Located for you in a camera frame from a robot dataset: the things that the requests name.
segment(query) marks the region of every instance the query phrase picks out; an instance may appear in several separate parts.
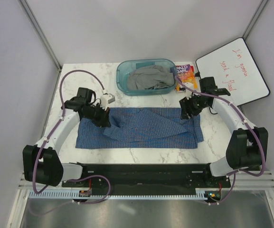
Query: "table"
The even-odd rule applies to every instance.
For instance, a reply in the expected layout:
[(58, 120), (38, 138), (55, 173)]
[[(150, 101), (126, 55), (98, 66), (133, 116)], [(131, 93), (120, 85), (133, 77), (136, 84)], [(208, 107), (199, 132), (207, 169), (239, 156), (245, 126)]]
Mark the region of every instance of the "table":
[[(192, 64), (191, 62), (177, 62), (176, 65)], [(180, 107), (179, 100), (184, 93), (170, 92), (166, 95), (126, 96), (116, 85), (116, 69), (119, 63), (84, 63), (64, 64), (60, 79), (69, 71), (82, 69), (95, 74), (103, 83), (107, 92), (115, 95), (116, 101), (111, 107)], [(59, 83), (54, 95), (46, 130), (54, 124), (61, 107)], [(99, 83), (86, 73), (76, 72), (69, 75), (63, 84), (64, 101), (76, 96), (79, 87), (86, 87), (96, 92), (97, 97), (102, 94)], [(122, 148), (122, 149), (76, 149), (78, 125), (65, 140), (59, 157), (62, 163), (208, 163), (225, 156), (230, 132), (219, 115), (212, 115), (208, 109), (201, 112), (201, 129), (204, 141), (197, 149), (156, 149), (156, 148)]]

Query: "folded cloth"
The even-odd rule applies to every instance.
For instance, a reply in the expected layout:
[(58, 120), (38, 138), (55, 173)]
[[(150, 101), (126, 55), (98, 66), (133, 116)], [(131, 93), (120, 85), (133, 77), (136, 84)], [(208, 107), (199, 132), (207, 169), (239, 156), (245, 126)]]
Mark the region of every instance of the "folded cloth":
[(203, 141), (200, 115), (190, 120), (180, 115), (180, 108), (111, 108), (111, 127), (81, 120), (76, 148), (195, 149)]
[(174, 74), (170, 68), (151, 65), (136, 69), (127, 79), (130, 90), (169, 88), (175, 84)]

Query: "gray floor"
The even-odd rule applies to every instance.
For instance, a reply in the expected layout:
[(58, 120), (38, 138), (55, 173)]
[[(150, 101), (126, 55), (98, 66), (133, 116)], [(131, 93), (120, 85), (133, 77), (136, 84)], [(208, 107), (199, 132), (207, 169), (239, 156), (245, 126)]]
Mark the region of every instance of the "gray floor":
[[(66, 201), (29, 199), (37, 213)], [(39, 218), (25, 214), (22, 228), (274, 228), (264, 192), (233, 192), (219, 206), (191, 200), (107, 200), (70, 203)]]

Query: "blue checkered cloth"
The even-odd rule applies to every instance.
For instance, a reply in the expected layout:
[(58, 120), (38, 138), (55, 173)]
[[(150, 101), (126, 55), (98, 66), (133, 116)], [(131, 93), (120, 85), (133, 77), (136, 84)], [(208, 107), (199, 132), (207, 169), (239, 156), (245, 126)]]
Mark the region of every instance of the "blue checkered cloth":
[(203, 141), (200, 115), (181, 120), (180, 108), (111, 108), (111, 127), (96, 127), (83, 118), (76, 148), (195, 149)]

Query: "gray cloth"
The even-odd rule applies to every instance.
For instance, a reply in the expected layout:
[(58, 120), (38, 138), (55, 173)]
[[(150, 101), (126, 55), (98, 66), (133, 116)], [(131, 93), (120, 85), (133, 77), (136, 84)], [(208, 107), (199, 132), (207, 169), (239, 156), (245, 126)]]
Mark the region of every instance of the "gray cloth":
[(127, 79), (129, 90), (169, 88), (174, 84), (174, 75), (170, 69), (158, 65), (136, 69)]

